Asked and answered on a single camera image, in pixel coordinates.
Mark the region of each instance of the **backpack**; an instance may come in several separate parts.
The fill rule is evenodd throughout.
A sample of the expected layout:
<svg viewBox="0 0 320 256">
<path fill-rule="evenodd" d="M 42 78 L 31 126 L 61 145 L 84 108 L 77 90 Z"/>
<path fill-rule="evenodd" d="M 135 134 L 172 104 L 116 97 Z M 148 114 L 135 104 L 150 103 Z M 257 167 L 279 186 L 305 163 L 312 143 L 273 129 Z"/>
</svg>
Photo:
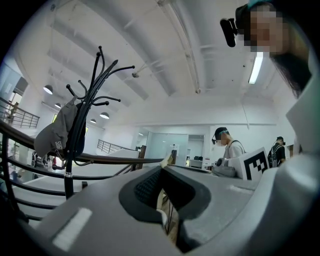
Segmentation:
<svg viewBox="0 0 320 256">
<path fill-rule="evenodd" d="M 268 155 L 268 162 L 269 162 L 269 167 L 274 168 L 278 166 L 278 160 L 277 160 L 277 150 L 279 148 L 283 147 L 282 145 L 278 145 L 275 150 L 274 147 L 271 148 L 270 154 Z"/>
</svg>

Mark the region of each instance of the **white t-shirt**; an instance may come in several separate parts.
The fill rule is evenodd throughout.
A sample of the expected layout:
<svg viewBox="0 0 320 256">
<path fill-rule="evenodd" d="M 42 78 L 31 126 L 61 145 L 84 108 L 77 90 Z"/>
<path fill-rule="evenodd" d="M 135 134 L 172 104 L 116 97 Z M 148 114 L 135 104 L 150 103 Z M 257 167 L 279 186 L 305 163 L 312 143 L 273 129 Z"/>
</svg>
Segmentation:
<svg viewBox="0 0 320 256">
<path fill-rule="evenodd" d="M 245 153 L 244 147 L 238 141 L 230 141 L 230 143 L 225 147 L 223 158 L 237 158 Z"/>
</svg>

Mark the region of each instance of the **balcony railing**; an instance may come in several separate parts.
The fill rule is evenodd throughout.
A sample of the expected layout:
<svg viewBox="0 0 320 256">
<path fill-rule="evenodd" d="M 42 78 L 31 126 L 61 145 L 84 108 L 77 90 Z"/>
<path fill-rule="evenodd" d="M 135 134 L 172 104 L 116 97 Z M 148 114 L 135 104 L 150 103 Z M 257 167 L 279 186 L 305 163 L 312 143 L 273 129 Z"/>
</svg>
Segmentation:
<svg viewBox="0 0 320 256">
<path fill-rule="evenodd" d="M 118 146 L 118 145 L 103 141 L 101 139 L 99 139 L 99 141 L 98 141 L 97 148 L 107 154 L 117 152 L 118 150 L 121 150 L 121 149 L 134 151 L 133 149 L 123 147 L 123 146 Z"/>
<path fill-rule="evenodd" d="M 39 116 L 0 98 L 0 120 L 16 128 L 37 128 Z"/>
<path fill-rule="evenodd" d="M 8 156 L 8 142 L 9 139 L 29 148 L 34 149 L 34 139 L 30 136 L 27 136 L 26 134 L 10 127 L 7 123 L 4 123 L 0 120 L 0 134 L 2 134 L 2 149 L 0 158 L 2 162 L 0 165 L 2 166 L 2 170 L 0 170 L 0 178 L 5 181 L 5 187 L 7 192 L 4 192 L 0 189 L 0 196 L 4 196 L 8 200 L 10 200 L 10 205 L 14 209 L 16 213 L 20 212 L 20 208 L 18 204 L 33 207 L 33 208 L 39 208 L 39 209 L 48 209 L 52 210 L 57 205 L 48 205 L 48 204 L 40 204 L 40 203 L 34 203 L 22 200 L 20 198 L 16 198 L 12 186 L 19 187 L 21 189 L 32 191 L 40 194 L 46 194 L 46 195 L 54 195 L 54 196 L 66 196 L 65 191 L 55 191 L 55 190 L 48 190 L 44 188 L 37 188 L 32 187 L 30 185 L 17 183 L 10 179 L 9 174 L 9 164 L 14 165 L 16 167 L 22 168 L 23 170 L 30 171 L 42 176 L 49 176 L 54 177 L 58 179 L 64 179 L 64 175 L 61 173 L 54 173 L 45 171 L 40 168 L 31 167 L 29 165 L 26 165 L 24 163 L 21 163 L 15 159 L 12 159 Z M 54 152 L 50 152 L 49 155 L 55 156 Z M 143 159 L 143 158 L 123 158 L 123 157 L 110 157 L 110 156 L 97 156 L 97 155 L 89 155 L 89 154 L 81 154 L 79 157 L 76 158 L 77 161 L 80 162 L 88 162 L 90 160 L 94 160 L 95 164 L 111 164 L 111 165 L 126 165 L 124 168 L 122 168 L 120 171 L 118 171 L 115 175 L 107 175 L 107 176 L 78 176 L 73 175 L 73 180 L 81 180 L 81 181 L 92 181 L 92 180 L 104 180 L 109 179 L 117 175 L 126 174 L 128 172 L 132 172 L 135 170 L 136 164 L 146 164 L 146 163 L 158 163 L 161 162 L 163 159 Z M 38 216 L 31 216 L 26 215 L 26 217 L 29 220 L 35 220 L 35 221 L 41 221 L 41 217 Z"/>
</svg>

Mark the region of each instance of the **face mask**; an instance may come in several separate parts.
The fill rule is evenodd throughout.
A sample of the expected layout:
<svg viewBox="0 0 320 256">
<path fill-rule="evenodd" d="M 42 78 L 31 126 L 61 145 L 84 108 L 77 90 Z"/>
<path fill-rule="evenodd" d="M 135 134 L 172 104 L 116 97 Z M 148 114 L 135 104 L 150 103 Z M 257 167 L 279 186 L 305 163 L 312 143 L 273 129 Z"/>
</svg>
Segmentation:
<svg viewBox="0 0 320 256">
<path fill-rule="evenodd" d="M 216 145 L 218 147 L 223 147 L 224 146 L 224 145 L 221 144 L 221 140 L 217 140 L 215 143 L 216 143 Z"/>
</svg>

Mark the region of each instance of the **man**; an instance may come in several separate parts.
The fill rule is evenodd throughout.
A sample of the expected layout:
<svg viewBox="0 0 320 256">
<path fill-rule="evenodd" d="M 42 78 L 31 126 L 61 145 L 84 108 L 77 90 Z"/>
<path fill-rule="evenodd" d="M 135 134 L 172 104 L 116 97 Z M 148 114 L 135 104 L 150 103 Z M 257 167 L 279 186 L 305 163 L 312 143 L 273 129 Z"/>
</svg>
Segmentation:
<svg viewBox="0 0 320 256">
<path fill-rule="evenodd" d="M 238 140 L 234 140 L 230 133 L 228 132 L 226 127 L 219 127 L 215 130 L 214 136 L 211 141 L 213 144 L 217 144 L 218 146 L 226 146 L 223 158 L 237 158 L 242 154 L 246 153 L 244 147 Z"/>
<path fill-rule="evenodd" d="M 269 154 L 268 154 L 268 160 L 269 160 L 269 164 L 272 163 L 271 167 L 278 167 L 279 165 L 281 165 L 284 161 L 286 161 L 286 153 L 285 153 L 285 145 L 286 143 L 284 142 L 284 138 L 279 136 L 276 138 L 276 143 L 274 144 L 274 146 L 271 148 Z"/>
</svg>

